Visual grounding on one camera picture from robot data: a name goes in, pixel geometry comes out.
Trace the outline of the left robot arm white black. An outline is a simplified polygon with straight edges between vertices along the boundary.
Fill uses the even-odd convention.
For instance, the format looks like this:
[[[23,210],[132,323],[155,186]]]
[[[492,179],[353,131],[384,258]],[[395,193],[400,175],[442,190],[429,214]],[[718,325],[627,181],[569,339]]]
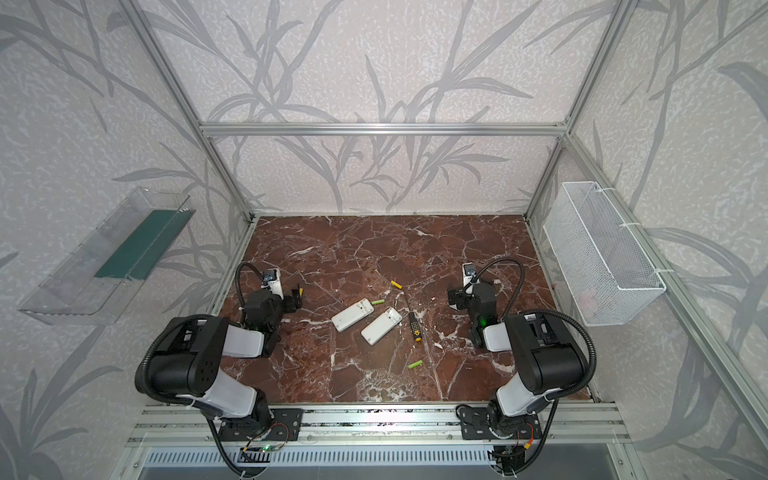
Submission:
[[[209,420],[239,422],[255,430],[272,425],[266,395],[221,368],[225,357],[267,358],[279,340],[283,317],[303,306],[303,288],[283,292],[280,270],[259,271],[242,262],[235,273],[241,319],[209,314],[175,317],[151,343],[134,378],[151,399],[194,407]]]

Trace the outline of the black yellow screwdriver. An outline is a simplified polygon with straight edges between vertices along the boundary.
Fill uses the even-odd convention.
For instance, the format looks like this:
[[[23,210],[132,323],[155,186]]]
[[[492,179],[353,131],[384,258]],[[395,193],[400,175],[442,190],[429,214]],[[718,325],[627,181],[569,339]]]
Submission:
[[[412,308],[408,293],[406,291],[403,291],[403,295],[404,295],[406,306],[408,309],[408,322],[411,329],[411,333],[413,335],[414,341],[419,343],[422,341],[420,321],[416,315],[415,310]]]

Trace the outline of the white remote control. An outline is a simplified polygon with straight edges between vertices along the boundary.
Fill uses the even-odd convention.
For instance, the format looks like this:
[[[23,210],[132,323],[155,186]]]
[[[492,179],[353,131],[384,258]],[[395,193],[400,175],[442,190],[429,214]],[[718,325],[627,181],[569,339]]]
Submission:
[[[402,315],[397,310],[390,307],[366,326],[361,331],[361,335],[369,345],[373,346],[389,331],[398,326],[401,321]]]
[[[332,323],[338,332],[343,332],[355,323],[374,312],[374,306],[368,299],[362,299],[332,317]]]

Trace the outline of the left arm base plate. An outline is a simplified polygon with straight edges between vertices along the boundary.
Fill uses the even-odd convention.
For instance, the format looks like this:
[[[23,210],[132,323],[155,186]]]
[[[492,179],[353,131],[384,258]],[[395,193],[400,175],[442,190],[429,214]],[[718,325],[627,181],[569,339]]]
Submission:
[[[297,441],[303,413],[300,408],[277,408],[272,409],[263,420],[251,417],[224,419],[218,429],[218,435],[223,442]]]

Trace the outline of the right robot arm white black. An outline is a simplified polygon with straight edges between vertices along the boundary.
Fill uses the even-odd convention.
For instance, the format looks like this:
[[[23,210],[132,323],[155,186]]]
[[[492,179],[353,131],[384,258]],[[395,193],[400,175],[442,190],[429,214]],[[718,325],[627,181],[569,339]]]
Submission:
[[[495,287],[483,280],[486,270],[498,264],[514,265],[520,273],[502,312],[497,311]],[[482,268],[464,263],[461,275],[461,286],[450,290],[447,298],[452,308],[468,314],[472,345],[492,353],[510,352],[516,368],[486,407],[488,426],[499,431],[518,423],[590,383],[597,368],[597,350],[578,321],[550,309],[512,311],[525,280],[520,261],[502,257]]]

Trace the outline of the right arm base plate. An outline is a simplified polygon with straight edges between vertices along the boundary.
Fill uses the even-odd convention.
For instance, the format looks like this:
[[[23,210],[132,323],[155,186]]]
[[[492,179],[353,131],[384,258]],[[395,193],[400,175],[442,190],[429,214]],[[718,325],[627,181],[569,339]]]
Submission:
[[[459,404],[455,408],[464,440],[513,440],[526,443],[542,437],[542,425],[536,414],[506,416],[493,403],[474,407]]]

